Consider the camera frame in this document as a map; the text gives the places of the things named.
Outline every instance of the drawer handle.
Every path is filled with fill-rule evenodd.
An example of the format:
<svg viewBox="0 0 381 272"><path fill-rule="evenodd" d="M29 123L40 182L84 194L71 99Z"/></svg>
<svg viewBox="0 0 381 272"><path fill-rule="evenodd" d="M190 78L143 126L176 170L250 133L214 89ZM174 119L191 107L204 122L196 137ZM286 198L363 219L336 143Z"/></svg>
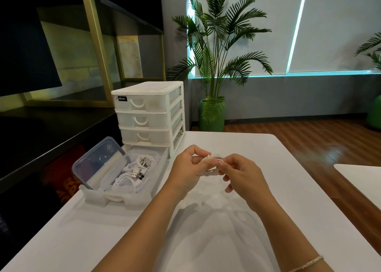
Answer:
<svg viewBox="0 0 381 272"><path fill-rule="evenodd" d="M145 124L147 124L147 122L148 122L148 118L145 118L145 122L139 122L139 121L136 119L136 116L134 116L134 121L135 121L138 125L145 125Z"/></svg>
<svg viewBox="0 0 381 272"><path fill-rule="evenodd" d="M138 138L141 139L141 140L149 140L149 139L151 138L150 135L148 135L148 137L142 137L139 133L137 133L137 136L138 136Z"/></svg>
<svg viewBox="0 0 381 272"><path fill-rule="evenodd" d="M132 99L130 99L130 102L131 102L131 104L132 104L133 106L138 107L138 108L144 106L144 100L143 100L143 103L142 103L141 105L136 105Z"/></svg>

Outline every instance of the baseboard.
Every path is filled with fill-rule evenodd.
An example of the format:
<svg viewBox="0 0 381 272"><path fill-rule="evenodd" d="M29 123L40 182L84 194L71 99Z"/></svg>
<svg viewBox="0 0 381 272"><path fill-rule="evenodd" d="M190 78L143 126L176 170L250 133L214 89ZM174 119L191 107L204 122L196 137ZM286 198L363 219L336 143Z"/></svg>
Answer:
<svg viewBox="0 0 381 272"><path fill-rule="evenodd" d="M282 122L282 121L315 121L315 120L353 120L365 119L366 113L345 113L342 115L307 115L307 116L282 116L274 118L243 118L238 120L225 120L227 124L250 124L250 123L263 123L263 122ZM193 121L193 126L198 126L198 121Z"/></svg>

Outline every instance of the white cable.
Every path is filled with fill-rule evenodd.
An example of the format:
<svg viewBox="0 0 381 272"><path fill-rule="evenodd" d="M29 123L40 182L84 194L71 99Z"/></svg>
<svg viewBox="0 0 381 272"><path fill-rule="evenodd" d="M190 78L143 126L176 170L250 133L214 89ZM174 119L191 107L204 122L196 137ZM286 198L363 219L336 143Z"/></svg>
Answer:
<svg viewBox="0 0 381 272"><path fill-rule="evenodd" d="M154 158L148 154L138 156L134 162L122 169L122 174L115 179L112 185L124 186L132 183L134 187L139 186L153 162Z"/></svg>
<svg viewBox="0 0 381 272"><path fill-rule="evenodd" d="M222 161L222 157L220 155L212 155L209 154L208 156L204 157L201 161L206 161L207 159L216 159L217 161ZM211 168L201 174L202 176L218 176L219 175L219 169L217 167Z"/></svg>

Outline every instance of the left hand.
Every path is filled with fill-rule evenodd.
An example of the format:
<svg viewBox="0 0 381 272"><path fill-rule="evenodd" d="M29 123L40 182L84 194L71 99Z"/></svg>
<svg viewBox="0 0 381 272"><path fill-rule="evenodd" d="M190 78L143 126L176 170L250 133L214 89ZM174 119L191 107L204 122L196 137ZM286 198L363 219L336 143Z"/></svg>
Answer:
<svg viewBox="0 0 381 272"><path fill-rule="evenodd" d="M180 193L181 199L193 189L201 173L214 167L211 161L201 161L204 157L211 154L208 151L200 149L197 145L191 145L179 154L174 160L169 177L164 186L176 190Z"/></svg>

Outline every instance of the hand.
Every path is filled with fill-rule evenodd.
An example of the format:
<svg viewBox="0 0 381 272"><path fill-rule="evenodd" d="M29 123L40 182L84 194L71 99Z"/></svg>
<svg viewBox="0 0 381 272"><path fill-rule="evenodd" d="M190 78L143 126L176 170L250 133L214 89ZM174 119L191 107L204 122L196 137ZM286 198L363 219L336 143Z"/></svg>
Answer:
<svg viewBox="0 0 381 272"><path fill-rule="evenodd" d="M196 186L201 173L215 167L210 159L201 161L209 154L211 153L200 149L197 145L191 145L186 148L174 160L171 172L164 186L178 191L181 199L183 199Z"/></svg>
<svg viewBox="0 0 381 272"><path fill-rule="evenodd" d="M230 181L225 192L235 190L254 212L268 201L275 201L261 169L253 161L239 154L231 154L223 161L211 160L220 174L225 174L223 180Z"/></svg>

